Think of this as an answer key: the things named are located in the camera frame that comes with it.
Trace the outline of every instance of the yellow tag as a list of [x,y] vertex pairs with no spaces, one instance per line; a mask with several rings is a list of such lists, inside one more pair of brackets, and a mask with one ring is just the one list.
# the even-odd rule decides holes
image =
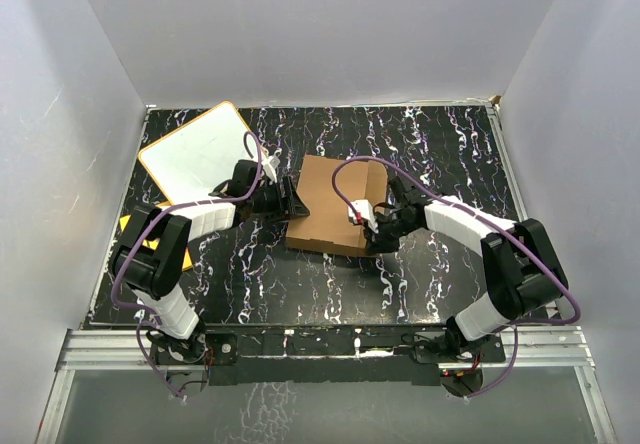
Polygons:
[[[123,231],[125,227],[127,227],[127,223],[129,222],[129,218],[131,216],[122,216],[120,218],[120,230]],[[149,249],[156,249],[158,247],[158,240],[155,241],[144,241],[142,243],[144,247],[148,247]],[[182,261],[182,271],[187,271],[193,267],[191,262],[191,256],[189,255],[189,249],[184,252],[184,261]]]

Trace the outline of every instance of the black table surface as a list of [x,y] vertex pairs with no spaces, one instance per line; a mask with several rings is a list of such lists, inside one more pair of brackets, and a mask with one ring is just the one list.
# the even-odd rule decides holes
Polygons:
[[[141,147],[205,109],[152,110]],[[305,154],[374,155],[428,187],[500,217],[517,219],[487,110],[482,105],[241,109],[279,173],[298,177]],[[121,215],[165,197],[137,162]],[[189,244],[193,269],[180,286],[209,324],[437,324],[484,290],[480,257],[430,231],[378,258],[348,258],[288,249],[286,224],[248,221]],[[104,274],[85,327],[130,326],[140,314],[116,309]],[[123,299],[133,301],[129,290]]]

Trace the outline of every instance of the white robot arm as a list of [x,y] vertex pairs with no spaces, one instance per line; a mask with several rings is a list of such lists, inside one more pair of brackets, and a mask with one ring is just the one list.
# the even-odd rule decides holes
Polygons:
[[[204,332],[203,324],[178,285],[188,242],[235,227],[252,215],[267,221],[309,215],[291,179],[285,176],[279,182],[276,180],[275,166],[277,158],[266,160],[260,185],[248,200],[238,204],[216,202],[223,196],[243,196],[251,187],[256,162],[238,161],[231,179],[213,190],[209,204],[178,209],[164,216],[148,238],[158,241],[156,249],[141,247],[127,268],[124,281],[159,318],[157,333],[148,333],[147,337],[174,358],[197,358],[202,347],[198,338]],[[113,275],[117,275],[135,242],[160,211],[155,206],[134,208],[110,259]]]
[[[366,200],[352,202],[358,215],[349,208],[349,220],[365,226],[367,250],[371,254],[395,252],[400,237],[423,228],[458,241],[483,260],[487,292],[447,321],[441,353],[459,354],[505,324],[561,297],[556,285],[495,229],[453,207],[461,203],[457,197],[441,196],[446,202],[434,201],[415,187],[407,187],[400,178],[392,179],[389,186],[396,204],[390,209],[387,206],[386,212],[375,212]],[[534,219],[514,222],[479,209],[475,213],[523,242],[568,287],[540,222]]]

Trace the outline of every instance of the gray wall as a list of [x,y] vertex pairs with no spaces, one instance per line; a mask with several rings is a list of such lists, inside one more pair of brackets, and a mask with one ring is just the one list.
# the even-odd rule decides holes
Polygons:
[[511,161],[584,309],[622,442],[638,442],[640,0],[556,0],[503,99]]
[[0,441],[32,442],[144,106],[86,0],[0,0]]
[[553,0],[89,0],[147,104],[502,94]]

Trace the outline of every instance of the cardboard box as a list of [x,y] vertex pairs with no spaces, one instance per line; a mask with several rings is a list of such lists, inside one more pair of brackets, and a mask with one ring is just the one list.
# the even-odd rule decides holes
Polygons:
[[[311,215],[289,223],[287,247],[351,257],[365,257],[365,238],[361,226],[347,217],[347,205],[331,186],[331,175],[339,159],[304,156],[298,180],[298,195]],[[344,167],[338,188],[350,201],[368,199],[372,205],[385,202],[387,170],[379,162],[357,161]]]

